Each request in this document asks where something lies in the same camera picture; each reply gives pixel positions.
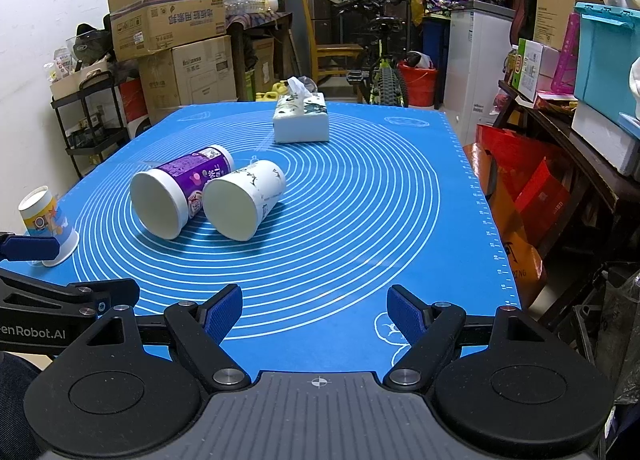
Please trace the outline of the yellow blue cartoon paper cup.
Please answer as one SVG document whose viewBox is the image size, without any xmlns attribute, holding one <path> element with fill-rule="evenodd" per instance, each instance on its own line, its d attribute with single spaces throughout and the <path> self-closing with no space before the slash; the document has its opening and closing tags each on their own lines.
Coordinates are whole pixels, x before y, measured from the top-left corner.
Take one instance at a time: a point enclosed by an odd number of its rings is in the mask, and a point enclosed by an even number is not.
<svg viewBox="0 0 640 460">
<path fill-rule="evenodd" d="M 79 243 L 79 233 L 47 186 L 30 191 L 18 205 L 18 211 L 29 235 L 53 237 L 58 241 L 58 256 L 41 261 L 43 266 L 54 267 L 74 253 Z"/>
</svg>

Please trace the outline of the purple label paper cup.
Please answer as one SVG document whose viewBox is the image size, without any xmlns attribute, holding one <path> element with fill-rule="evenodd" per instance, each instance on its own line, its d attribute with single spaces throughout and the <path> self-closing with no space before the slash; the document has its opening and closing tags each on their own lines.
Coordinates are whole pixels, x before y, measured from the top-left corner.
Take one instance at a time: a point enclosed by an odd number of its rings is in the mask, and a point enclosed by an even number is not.
<svg viewBox="0 0 640 460">
<path fill-rule="evenodd" d="M 137 172 L 129 188 L 134 212 L 152 235 L 173 240 L 202 209 L 207 183 L 234 168 L 231 153 L 213 145 Z"/>
</svg>

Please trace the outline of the black metal shelf cart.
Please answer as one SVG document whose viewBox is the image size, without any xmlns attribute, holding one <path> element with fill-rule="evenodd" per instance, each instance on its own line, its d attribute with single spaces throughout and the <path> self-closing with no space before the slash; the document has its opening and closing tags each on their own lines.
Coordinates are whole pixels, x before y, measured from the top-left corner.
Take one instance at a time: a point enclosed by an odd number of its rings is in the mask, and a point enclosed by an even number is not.
<svg viewBox="0 0 640 460">
<path fill-rule="evenodd" d="M 130 140 L 116 88 L 116 76 L 108 68 L 105 59 L 50 82 L 51 108 L 61 129 L 65 152 L 79 179 L 86 174 L 80 169 L 77 157 L 96 157 L 101 164 L 105 160 L 106 150 L 120 149 Z M 105 123 L 102 113 L 90 111 L 88 99 L 102 91 L 111 94 L 116 125 Z M 64 126 L 61 110 L 74 104 L 81 107 L 82 117 L 77 128 L 72 129 Z"/>
</svg>

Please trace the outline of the red gift bags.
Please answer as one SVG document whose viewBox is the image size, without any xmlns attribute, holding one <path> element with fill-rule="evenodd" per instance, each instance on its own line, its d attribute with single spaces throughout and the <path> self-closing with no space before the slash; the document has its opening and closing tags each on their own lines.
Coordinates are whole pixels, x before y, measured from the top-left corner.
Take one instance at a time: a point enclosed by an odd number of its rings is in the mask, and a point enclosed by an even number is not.
<svg viewBox="0 0 640 460">
<path fill-rule="evenodd" d="M 570 204 L 563 180 L 572 165 L 552 143 L 480 125 L 463 148 L 480 180 L 523 307 L 533 304 L 546 272 L 538 251 Z"/>
</svg>

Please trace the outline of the dark wooden side table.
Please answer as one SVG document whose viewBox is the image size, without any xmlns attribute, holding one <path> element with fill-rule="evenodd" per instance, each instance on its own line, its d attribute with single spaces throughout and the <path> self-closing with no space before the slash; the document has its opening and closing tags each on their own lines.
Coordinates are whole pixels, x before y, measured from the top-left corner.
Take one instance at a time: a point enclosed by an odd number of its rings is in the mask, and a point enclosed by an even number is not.
<svg viewBox="0 0 640 460">
<path fill-rule="evenodd" d="M 500 80 L 498 85 L 508 100 L 494 125 L 553 143 L 560 149 L 564 160 L 572 166 L 566 186 L 570 201 L 547 235 L 540 240 L 540 255 L 551 253 L 562 238 L 574 238 L 579 223 L 602 229 L 608 240 L 637 231 L 639 183 L 620 175 L 558 114 L 529 108 L 524 103 L 524 97 L 507 82 Z"/>
</svg>

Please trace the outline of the blue silicone baking mat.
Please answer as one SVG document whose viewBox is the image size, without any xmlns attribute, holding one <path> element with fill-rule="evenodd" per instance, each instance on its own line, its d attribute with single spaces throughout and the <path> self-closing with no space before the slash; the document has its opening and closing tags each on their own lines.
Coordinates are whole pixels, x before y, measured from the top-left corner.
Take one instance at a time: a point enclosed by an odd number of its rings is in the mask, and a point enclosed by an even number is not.
<svg viewBox="0 0 640 460">
<path fill-rule="evenodd" d="M 386 372 L 408 347 L 386 313 L 394 284 L 471 315 L 516 304 L 498 230 L 445 116 L 347 103 L 328 112 L 328 142 L 285 146 L 273 140 L 269 105 L 172 113 L 64 195 L 80 236 L 69 259 L 12 270 L 62 285 L 134 279 L 140 315 L 204 302 L 235 283 L 243 313 L 222 346 L 250 374 Z M 132 208 L 132 176 L 208 145 L 238 166 L 278 164 L 285 194 L 244 243 L 203 215 L 175 240 L 154 237 Z"/>
</svg>

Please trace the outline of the large lower cardboard box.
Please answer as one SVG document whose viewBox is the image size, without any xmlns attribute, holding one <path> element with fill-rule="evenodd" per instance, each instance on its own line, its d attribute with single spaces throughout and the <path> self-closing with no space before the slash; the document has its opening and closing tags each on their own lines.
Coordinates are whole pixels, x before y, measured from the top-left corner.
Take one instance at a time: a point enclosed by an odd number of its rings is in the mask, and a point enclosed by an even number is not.
<svg viewBox="0 0 640 460">
<path fill-rule="evenodd" d="M 186 105 L 238 100 L 229 36 L 145 56 L 139 73 L 152 125 Z"/>
</svg>

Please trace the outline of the open cardboard box top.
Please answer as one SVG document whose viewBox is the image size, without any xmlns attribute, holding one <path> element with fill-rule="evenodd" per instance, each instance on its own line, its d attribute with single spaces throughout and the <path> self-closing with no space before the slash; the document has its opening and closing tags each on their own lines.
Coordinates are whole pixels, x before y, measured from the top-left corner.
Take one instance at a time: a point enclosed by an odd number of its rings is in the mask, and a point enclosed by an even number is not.
<svg viewBox="0 0 640 460">
<path fill-rule="evenodd" d="M 107 0 L 119 61 L 224 34 L 224 0 Z"/>
</svg>

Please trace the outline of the green white product box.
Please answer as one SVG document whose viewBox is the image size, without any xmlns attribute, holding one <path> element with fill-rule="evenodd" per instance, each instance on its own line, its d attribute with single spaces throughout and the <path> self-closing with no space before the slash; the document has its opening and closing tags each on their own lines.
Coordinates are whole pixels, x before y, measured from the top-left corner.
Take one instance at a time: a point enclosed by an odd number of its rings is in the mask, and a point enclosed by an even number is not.
<svg viewBox="0 0 640 460">
<path fill-rule="evenodd" d="M 518 54 L 516 55 L 512 85 L 529 102 L 535 101 L 543 54 L 544 46 L 539 42 L 524 38 L 518 40 Z"/>
</svg>

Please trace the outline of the red plastic bucket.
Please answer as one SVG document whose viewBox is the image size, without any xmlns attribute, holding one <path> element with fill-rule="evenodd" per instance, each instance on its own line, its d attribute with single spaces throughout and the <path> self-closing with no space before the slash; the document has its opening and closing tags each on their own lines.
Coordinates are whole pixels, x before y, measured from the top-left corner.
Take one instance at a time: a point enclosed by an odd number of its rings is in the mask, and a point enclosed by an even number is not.
<svg viewBox="0 0 640 460">
<path fill-rule="evenodd" d="M 432 106 L 435 101 L 437 71 L 434 68 L 413 68 L 404 62 L 400 62 L 398 68 L 405 79 L 409 104 Z"/>
</svg>

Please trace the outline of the white green tissue box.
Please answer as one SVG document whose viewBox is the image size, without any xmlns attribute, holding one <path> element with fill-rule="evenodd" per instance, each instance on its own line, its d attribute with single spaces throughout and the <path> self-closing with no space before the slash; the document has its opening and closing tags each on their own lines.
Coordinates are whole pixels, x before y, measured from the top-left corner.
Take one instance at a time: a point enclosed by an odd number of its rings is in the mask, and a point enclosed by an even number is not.
<svg viewBox="0 0 640 460">
<path fill-rule="evenodd" d="M 324 94 L 307 77 L 290 77 L 288 91 L 277 102 L 272 116 L 273 140 L 277 145 L 328 142 L 330 121 Z"/>
</svg>

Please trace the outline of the white cabinet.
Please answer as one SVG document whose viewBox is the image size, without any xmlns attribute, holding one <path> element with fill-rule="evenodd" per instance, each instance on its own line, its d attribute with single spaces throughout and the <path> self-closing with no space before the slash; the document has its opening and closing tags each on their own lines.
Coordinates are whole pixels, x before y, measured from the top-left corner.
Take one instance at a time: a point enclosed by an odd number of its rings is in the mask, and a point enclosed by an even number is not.
<svg viewBox="0 0 640 460">
<path fill-rule="evenodd" d="M 483 1 L 451 12 L 442 109 L 463 146 L 491 120 L 513 18 L 513 10 Z"/>
</svg>

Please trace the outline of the teal plastic storage bin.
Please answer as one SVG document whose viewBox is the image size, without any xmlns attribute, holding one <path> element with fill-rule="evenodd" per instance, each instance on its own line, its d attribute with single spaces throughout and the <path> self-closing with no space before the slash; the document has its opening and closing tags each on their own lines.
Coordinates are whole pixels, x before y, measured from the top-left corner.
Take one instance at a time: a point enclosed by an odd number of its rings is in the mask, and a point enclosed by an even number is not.
<svg viewBox="0 0 640 460">
<path fill-rule="evenodd" d="M 578 62 L 574 96 L 615 124 L 634 115 L 636 99 L 628 86 L 639 58 L 639 11 L 578 2 Z"/>
</svg>

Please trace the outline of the wooden chair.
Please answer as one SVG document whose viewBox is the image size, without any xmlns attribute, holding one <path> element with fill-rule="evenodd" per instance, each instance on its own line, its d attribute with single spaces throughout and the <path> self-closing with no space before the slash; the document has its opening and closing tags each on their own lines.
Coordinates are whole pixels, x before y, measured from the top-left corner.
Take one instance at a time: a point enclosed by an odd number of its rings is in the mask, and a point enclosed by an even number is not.
<svg viewBox="0 0 640 460">
<path fill-rule="evenodd" d="M 324 80 L 334 76 L 346 76 L 349 71 L 348 62 L 356 62 L 363 54 L 363 48 L 357 44 L 318 44 L 314 19 L 311 16 L 309 0 L 301 0 L 306 24 L 309 45 L 311 78 L 320 85 Z M 345 63 L 337 66 L 322 66 L 322 60 L 343 59 Z"/>
</svg>

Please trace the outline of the black bicycle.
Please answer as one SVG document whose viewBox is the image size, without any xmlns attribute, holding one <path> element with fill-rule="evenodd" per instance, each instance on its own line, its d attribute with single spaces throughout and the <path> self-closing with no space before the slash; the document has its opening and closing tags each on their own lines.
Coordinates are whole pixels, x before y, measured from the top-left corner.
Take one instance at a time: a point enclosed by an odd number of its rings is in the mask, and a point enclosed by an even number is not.
<svg viewBox="0 0 640 460">
<path fill-rule="evenodd" d="M 398 64 L 406 50 L 398 46 L 406 29 L 405 21 L 385 13 L 388 6 L 398 6 L 409 0 L 325 0 L 333 4 L 336 13 L 358 14 L 364 19 L 355 44 L 363 48 L 356 62 L 349 61 L 347 84 L 354 87 L 358 97 L 369 104 L 399 106 L 409 105 L 405 79 Z M 343 59 L 322 60 L 322 66 L 343 65 Z"/>
</svg>

